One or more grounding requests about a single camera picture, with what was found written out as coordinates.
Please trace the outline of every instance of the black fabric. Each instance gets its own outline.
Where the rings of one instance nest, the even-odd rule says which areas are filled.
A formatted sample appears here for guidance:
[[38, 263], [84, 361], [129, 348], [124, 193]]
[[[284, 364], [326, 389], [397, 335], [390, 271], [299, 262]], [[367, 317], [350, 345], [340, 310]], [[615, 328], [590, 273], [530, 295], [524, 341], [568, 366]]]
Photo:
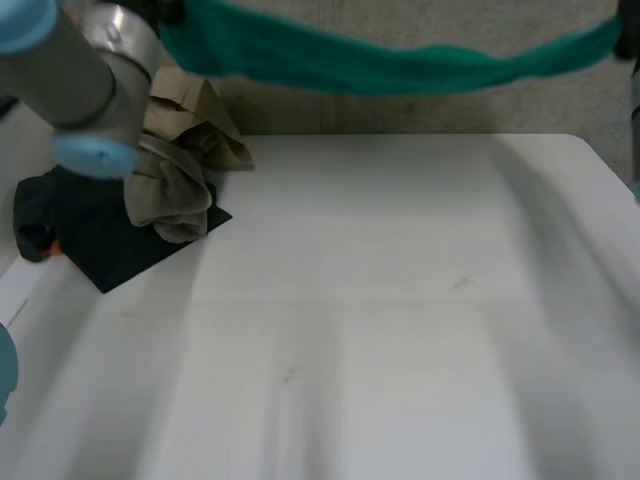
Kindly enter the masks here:
[[[207, 211], [211, 231], [231, 215], [215, 206], [215, 188], [207, 187], [214, 199]], [[88, 179], [61, 167], [21, 181], [14, 202], [20, 254], [38, 261], [42, 243], [50, 240], [50, 246], [55, 238], [62, 252], [106, 293], [188, 245], [164, 241], [151, 225], [134, 227], [123, 188], [122, 181]], [[54, 235], [46, 237], [47, 232]]]

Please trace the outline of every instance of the green fabric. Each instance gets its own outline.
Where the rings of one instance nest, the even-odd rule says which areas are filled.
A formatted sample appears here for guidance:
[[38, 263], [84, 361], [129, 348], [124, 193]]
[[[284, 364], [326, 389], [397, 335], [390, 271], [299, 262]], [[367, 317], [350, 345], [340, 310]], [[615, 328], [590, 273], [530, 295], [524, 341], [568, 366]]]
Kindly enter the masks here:
[[355, 94], [449, 94], [589, 67], [621, 34], [617, 18], [511, 58], [435, 45], [398, 50], [330, 35], [218, 0], [191, 0], [186, 20], [163, 27], [167, 50], [187, 71]]

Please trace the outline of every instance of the crumpled cloth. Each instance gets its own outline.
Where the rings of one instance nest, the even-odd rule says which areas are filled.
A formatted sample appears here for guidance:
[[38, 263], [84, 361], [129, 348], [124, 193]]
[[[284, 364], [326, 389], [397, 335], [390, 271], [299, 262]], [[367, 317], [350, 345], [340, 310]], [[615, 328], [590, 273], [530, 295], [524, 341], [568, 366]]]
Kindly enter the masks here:
[[498, 58], [451, 45], [384, 48], [219, 0], [185, 2], [185, 10], [185, 21], [163, 25], [161, 38], [189, 72], [369, 95], [452, 94], [561, 75], [608, 56], [622, 33], [616, 17]]
[[165, 142], [156, 152], [140, 153], [124, 180], [127, 215], [136, 227], [153, 225], [167, 242], [191, 242], [207, 234], [212, 198], [198, 162]]
[[209, 82], [164, 65], [151, 85], [144, 130], [187, 150], [203, 168], [251, 170], [253, 160], [235, 122]]

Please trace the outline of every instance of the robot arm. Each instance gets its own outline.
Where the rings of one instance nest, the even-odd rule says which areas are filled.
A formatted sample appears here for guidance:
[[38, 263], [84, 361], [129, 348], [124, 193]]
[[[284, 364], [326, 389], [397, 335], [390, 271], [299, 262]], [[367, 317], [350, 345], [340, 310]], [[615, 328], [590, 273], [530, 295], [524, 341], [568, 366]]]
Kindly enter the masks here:
[[94, 177], [133, 170], [161, 61], [158, 23], [177, 18], [180, 5], [96, 3], [80, 32], [56, 0], [0, 2], [0, 91], [54, 127], [57, 163]]

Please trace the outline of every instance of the folded fabric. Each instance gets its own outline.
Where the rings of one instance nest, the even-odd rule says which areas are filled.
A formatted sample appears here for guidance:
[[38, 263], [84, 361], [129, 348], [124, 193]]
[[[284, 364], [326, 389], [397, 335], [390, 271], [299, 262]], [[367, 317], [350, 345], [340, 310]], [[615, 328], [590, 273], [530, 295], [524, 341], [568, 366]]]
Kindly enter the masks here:
[[162, 26], [178, 64], [198, 75], [245, 75], [354, 94], [450, 94], [589, 67], [609, 55], [618, 18], [511, 58], [436, 45], [396, 50], [330, 35], [219, 0], [185, 2], [185, 21]]
[[171, 243], [206, 235], [212, 200], [198, 162], [188, 152], [148, 136], [143, 146], [154, 152], [142, 152], [133, 174], [124, 179], [124, 203], [131, 223], [153, 225]]
[[[231, 215], [215, 206], [215, 188], [207, 188], [213, 203], [207, 210], [207, 231], [211, 231]], [[152, 226], [134, 227], [127, 216], [122, 181], [94, 180], [61, 167], [18, 184], [14, 217], [21, 255], [30, 239], [25, 232], [45, 227], [55, 232], [64, 254], [102, 293], [188, 245], [163, 240]]]
[[177, 65], [158, 70], [151, 86], [144, 129], [173, 142], [211, 170], [250, 170], [251, 154], [209, 82]]

